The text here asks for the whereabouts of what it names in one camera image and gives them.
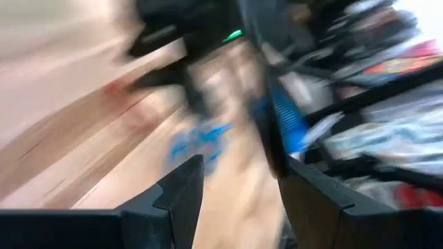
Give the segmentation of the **wide blue rubber band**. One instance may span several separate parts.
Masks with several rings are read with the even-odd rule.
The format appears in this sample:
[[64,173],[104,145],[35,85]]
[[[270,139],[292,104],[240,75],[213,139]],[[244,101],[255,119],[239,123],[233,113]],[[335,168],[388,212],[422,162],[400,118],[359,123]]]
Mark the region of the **wide blue rubber band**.
[[193,129],[177,132],[170,141],[165,172],[170,172],[191,157],[201,154],[204,158],[204,174],[210,176],[217,169],[218,158],[224,151],[224,134],[231,123],[221,126],[199,124]]

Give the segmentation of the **patterned white blue cloth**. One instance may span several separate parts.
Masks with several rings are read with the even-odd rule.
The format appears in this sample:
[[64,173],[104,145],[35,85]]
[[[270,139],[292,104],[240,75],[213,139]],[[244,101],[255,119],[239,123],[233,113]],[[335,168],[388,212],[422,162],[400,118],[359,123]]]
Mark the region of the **patterned white blue cloth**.
[[366,122],[325,140],[335,159],[363,154],[443,178],[443,80],[362,110]]

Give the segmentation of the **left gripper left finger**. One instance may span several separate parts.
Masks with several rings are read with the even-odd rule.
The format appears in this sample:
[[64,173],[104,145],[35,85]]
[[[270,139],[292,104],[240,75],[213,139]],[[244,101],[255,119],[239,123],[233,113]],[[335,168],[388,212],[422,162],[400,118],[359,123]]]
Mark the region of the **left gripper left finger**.
[[204,157],[194,155],[120,206],[124,249],[192,249]]

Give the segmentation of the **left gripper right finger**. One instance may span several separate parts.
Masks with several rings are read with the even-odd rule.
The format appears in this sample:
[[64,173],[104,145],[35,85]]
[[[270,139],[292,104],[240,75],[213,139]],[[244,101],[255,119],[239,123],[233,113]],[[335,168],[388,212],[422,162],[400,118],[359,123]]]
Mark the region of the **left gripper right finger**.
[[300,249],[398,249],[391,207],[290,156],[278,184]]

